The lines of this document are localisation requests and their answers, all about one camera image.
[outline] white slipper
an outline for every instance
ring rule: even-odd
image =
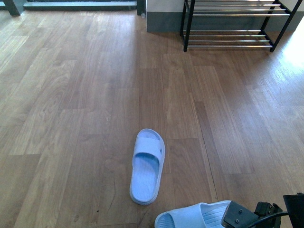
[[[157,216],[155,228],[223,228],[221,220],[231,201],[198,203]]]
[[[155,201],[160,188],[165,153],[165,143],[157,132],[143,129],[138,133],[130,185],[130,196],[135,203],[148,205]]]

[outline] black metal shoe rack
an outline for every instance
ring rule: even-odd
[[[184,0],[180,36],[188,48],[270,48],[273,52],[303,0],[289,10],[279,0]],[[184,30],[186,15],[188,22]],[[193,17],[265,17],[260,30],[191,30]],[[287,17],[276,40],[265,28],[270,17]]]

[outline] laminate floor plank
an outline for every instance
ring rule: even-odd
[[[11,36],[10,39],[0,47],[0,74],[28,38],[29,36]]]
[[[83,110],[61,112],[41,153],[14,228],[55,227],[83,115]]]
[[[187,83],[186,74],[184,72],[184,56],[180,53],[174,53],[174,54],[162,54],[161,55],[161,73],[162,73],[162,81],[163,81],[163,87],[168,88],[172,84],[172,78],[170,77],[170,71],[173,68],[182,68],[183,71],[183,77],[182,83]]]
[[[21,130],[21,126],[0,127],[0,170]]]
[[[126,12],[125,14],[118,14],[115,17],[109,17],[109,23],[107,30],[117,30],[120,32],[126,31],[132,31],[140,29],[138,27],[138,20],[139,18],[132,12]]]
[[[229,199],[254,211],[258,202],[268,202],[263,185],[255,173],[225,174]]]
[[[187,90],[189,93],[191,93],[193,97],[193,101],[196,102],[196,97],[199,96],[196,93],[200,93],[199,89],[199,83],[198,82],[193,82],[194,80],[197,80],[196,74],[195,74],[195,69],[192,65],[192,60],[191,60],[191,55],[189,53],[184,53],[181,58],[181,65],[185,73],[185,78],[186,78],[186,84],[187,84]]]
[[[162,48],[166,47],[166,51],[168,54],[175,54],[175,53],[181,53],[181,40],[180,40],[180,36],[177,33],[158,33],[157,34],[162,43],[165,45]]]
[[[52,126],[76,61],[55,61],[30,110],[10,154],[40,154],[48,143]]]
[[[99,74],[104,83],[110,83],[113,88],[118,89],[139,88],[139,45],[133,42],[139,38],[138,31],[106,32],[105,38],[98,44],[102,50]]]
[[[175,205],[211,203],[211,193],[198,139],[169,140]]]
[[[204,55],[202,55],[200,50],[193,50],[191,51],[190,62],[195,67],[216,67],[222,65],[222,61],[226,62],[230,58],[230,55],[229,50],[205,50]]]
[[[301,189],[304,187],[303,181],[301,181],[301,177],[304,173],[304,161],[301,154],[303,154],[304,147],[290,144],[286,144],[285,146],[276,145],[275,147],[278,151],[280,159],[283,160],[283,165],[286,167],[286,170],[290,175],[290,179],[293,183],[293,189],[296,189],[297,192],[301,191]]]
[[[295,132],[304,143],[304,106],[281,107],[284,117],[293,124]]]
[[[245,143],[271,143],[269,132],[241,80],[241,74],[232,72],[232,65],[234,62],[231,58],[222,58],[216,66],[216,72],[243,140]]]
[[[62,42],[62,49],[57,60],[77,60],[80,52],[83,52],[85,39],[91,27],[94,16],[81,16],[79,21],[73,23],[66,40]]]
[[[164,71],[168,73],[163,75],[163,81],[168,82],[164,88],[167,139],[197,138],[195,110],[185,87],[187,82],[184,71],[181,67],[170,67]]]
[[[1,20],[1,27],[0,27],[0,47],[3,46],[4,43],[8,41],[11,35],[18,29],[18,27],[22,24],[23,19],[20,17],[4,17]]]
[[[252,173],[250,154],[246,152],[215,68],[196,67],[196,72],[204,91],[204,105],[224,173]]]
[[[41,49],[13,94],[2,106],[0,126],[23,125],[47,77],[45,69],[55,61],[60,49]]]
[[[110,131],[115,90],[109,84],[102,84],[100,76],[95,76],[80,134],[105,134]]]
[[[167,145],[164,103],[161,70],[142,69],[140,71],[139,126],[140,129],[150,128],[158,132]],[[167,148],[164,173],[171,172],[170,163],[170,151]]]
[[[270,191],[266,191],[265,195],[270,201],[278,202],[283,206],[284,200],[282,195],[286,195],[292,191],[299,191],[299,189],[297,189],[298,186],[292,184],[293,175],[285,166],[280,151],[271,143],[251,144],[250,150],[259,182],[262,186],[269,185],[276,188],[278,193],[280,193],[273,194]]]
[[[101,226],[137,222],[137,204],[132,201],[129,189],[134,144],[139,132],[138,109],[138,89],[115,90],[108,140],[110,157],[100,176],[98,225]]]
[[[102,40],[105,37],[106,30],[108,29],[110,16],[111,15],[102,12],[95,14],[86,39]]]
[[[268,87],[253,88],[248,86],[247,89],[259,111],[259,115],[266,123],[273,142],[280,147],[285,145],[302,147],[301,138],[296,133],[293,124],[285,118],[280,104]]]
[[[0,83],[0,111],[2,110],[3,106],[6,105],[7,101],[12,96],[17,86],[18,83],[12,83],[12,84]]]
[[[153,228],[155,219],[159,214],[177,208],[173,183],[173,174],[163,173],[156,201],[148,206],[137,205],[138,228]]]
[[[42,14],[44,15],[44,18],[39,23],[39,28],[57,28],[62,25],[62,22],[71,22],[71,17],[68,12],[44,11]]]
[[[208,161],[212,173],[212,178],[219,201],[229,199],[229,192],[224,176],[224,171],[220,163],[219,154],[212,135],[210,122],[208,120],[206,108],[203,102],[196,102],[196,112],[199,118],[200,128],[208,156]]]
[[[45,41],[43,48],[63,48],[65,45],[65,40],[67,39],[68,34],[72,30],[74,21],[73,17],[70,14],[61,14],[61,16],[57,16],[60,18],[60,22],[57,19],[50,18],[49,20],[57,21],[55,25],[44,24],[43,21],[39,25],[39,27],[53,28],[51,34],[48,36]]]
[[[8,156],[0,173],[0,227],[13,228],[32,182],[40,154]]]
[[[108,135],[81,135],[71,163],[57,228],[96,227]]]
[[[196,105],[195,105],[194,97],[193,97],[192,93],[190,93],[190,98],[191,98],[192,108],[194,110],[196,110]],[[197,126],[198,141],[199,141],[199,145],[200,145],[199,151],[200,151],[200,154],[203,159],[203,166],[205,168],[205,174],[206,174],[206,178],[208,181],[208,187],[209,187],[211,199],[212,199],[212,202],[218,202],[219,198],[217,196],[217,192],[215,189],[215,183],[213,180],[213,174],[212,174],[211,167],[210,167],[210,162],[209,162],[209,158],[208,158],[208,154],[207,154],[207,148],[206,148],[204,136],[202,134],[202,130],[201,130],[201,126],[200,126],[199,116],[198,116],[197,111],[195,111],[194,114],[195,114],[195,121],[196,121],[196,126]]]
[[[31,32],[26,42],[19,48],[6,67],[0,71],[1,83],[12,84],[21,81],[37,57],[50,32],[51,30],[48,28],[36,28]]]
[[[304,80],[304,69],[297,68],[300,70],[277,64],[271,71],[277,76],[273,77],[275,82],[271,82],[271,85],[276,85],[270,85],[271,91],[281,106],[304,106],[304,99],[299,96],[304,93],[304,86],[301,83]]]
[[[230,60],[246,86],[266,86],[273,76],[273,61],[269,51],[230,52]]]
[[[167,53],[167,47],[158,34],[141,31],[139,48],[139,66],[141,69],[160,68],[160,55]]]
[[[14,31],[13,36],[29,36],[33,33],[34,30],[39,26],[39,24],[44,19],[44,14],[37,13],[31,17],[31,20],[23,20],[20,26]]]
[[[193,67],[196,62],[200,62],[200,64],[197,64],[198,66],[204,66],[205,61],[201,60],[201,58],[204,58],[204,56],[199,55],[198,52],[194,51],[191,53],[191,55],[187,56],[187,61],[183,62],[183,69],[185,71],[185,75],[188,78],[191,86],[191,92],[193,94],[193,98],[195,102],[203,102],[204,101],[204,90],[201,87],[201,84],[199,82],[199,77],[197,76],[196,69]],[[213,63],[211,61],[213,59],[212,55],[208,55],[208,62],[206,63],[207,66],[215,66],[216,63]]]
[[[68,83],[60,109],[83,109],[90,103],[90,88],[95,76],[102,74],[101,62],[103,56],[99,40],[86,41],[84,52],[78,58],[71,80]]]

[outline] black cable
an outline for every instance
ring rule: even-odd
[[[249,224],[249,225],[246,225],[244,226],[243,228],[252,228],[254,226],[256,226],[257,224],[260,224],[262,222],[265,222],[269,219],[273,219],[273,218],[276,218],[276,217],[281,217],[281,216],[286,216],[288,215],[288,212],[287,211],[282,211],[282,212],[278,212],[276,214],[273,214],[273,215],[269,215],[269,216],[266,216],[266,217],[262,217],[261,219],[257,220],[257,221],[254,221],[253,223]]]

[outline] gray baseboard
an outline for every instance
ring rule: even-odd
[[[304,16],[304,12],[296,12],[287,30],[295,31]],[[266,31],[280,31],[287,17],[271,18]],[[193,18],[192,30],[250,30],[260,29],[264,18],[260,17],[197,17]],[[148,32],[178,32],[180,29],[181,12],[147,12]]]
[[[135,10],[136,1],[77,1],[77,2],[27,2],[26,10],[67,10],[67,11],[96,11],[96,10]]]

